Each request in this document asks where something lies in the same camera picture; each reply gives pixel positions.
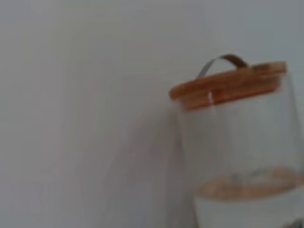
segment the white wall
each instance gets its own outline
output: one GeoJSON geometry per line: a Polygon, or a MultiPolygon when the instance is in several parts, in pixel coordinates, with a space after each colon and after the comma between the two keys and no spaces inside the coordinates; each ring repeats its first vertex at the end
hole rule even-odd
{"type": "Polygon", "coordinates": [[[170,154],[177,130],[168,89],[222,53],[286,59],[304,116],[301,6],[1,1],[1,225],[166,227],[167,167],[182,165],[170,154]]]}

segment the wooden lid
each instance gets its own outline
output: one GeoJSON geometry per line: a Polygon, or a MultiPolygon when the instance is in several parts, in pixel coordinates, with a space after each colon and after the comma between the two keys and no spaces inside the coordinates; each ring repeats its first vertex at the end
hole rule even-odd
{"type": "Polygon", "coordinates": [[[181,101],[188,110],[221,104],[273,92],[279,88],[280,76],[286,72],[286,62],[241,66],[178,85],[170,91],[170,98],[181,101]]]}

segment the glass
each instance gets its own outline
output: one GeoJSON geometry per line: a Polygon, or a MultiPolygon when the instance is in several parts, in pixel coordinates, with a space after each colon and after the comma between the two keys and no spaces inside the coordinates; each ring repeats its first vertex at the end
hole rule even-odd
{"type": "Polygon", "coordinates": [[[242,66],[177,86],[170,95],[180,107],[199,228],[298,224],[303,144],[285,63],[242,66]]]}

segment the jar contents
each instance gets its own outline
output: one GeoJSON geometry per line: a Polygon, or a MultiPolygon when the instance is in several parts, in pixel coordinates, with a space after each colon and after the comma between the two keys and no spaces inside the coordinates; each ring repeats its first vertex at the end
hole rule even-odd
{"type": "Polygon", "coordinates": [[[304,176],[287,168],[218,177],[203,184],[197,197],[213,200],[253,200],[284,193],[304,184],[304,176]]]}
{"type": "Polygon", "coordinates": [[[194,197],[199,228],[285,228],[303,218],[304,176],[287,168],[218,177],[194,197]]]}

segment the metal handle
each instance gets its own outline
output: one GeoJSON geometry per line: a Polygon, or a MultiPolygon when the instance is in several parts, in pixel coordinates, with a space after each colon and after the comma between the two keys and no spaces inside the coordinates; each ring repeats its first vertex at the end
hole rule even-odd
{"type": "Polygon", "coordinates": [[[227,55],[223,55],[217,58],[214,58],[212,60],[210,60],[200,71],[199,75],[197,76],[198,78],[204,77],[206,75],[206,73],[208,72],[208,70],[210,69],[210,67],[213,65],[213,63],[218,60],[218,59],[224,59],[229,61],[230,63],[232,63],[233,65],[235,65],[237,68],[243,68],[243,67],[248,67],[248,64],[242,60],[242,58],[233,55],[233,54],[227,54],[227,55]]]}

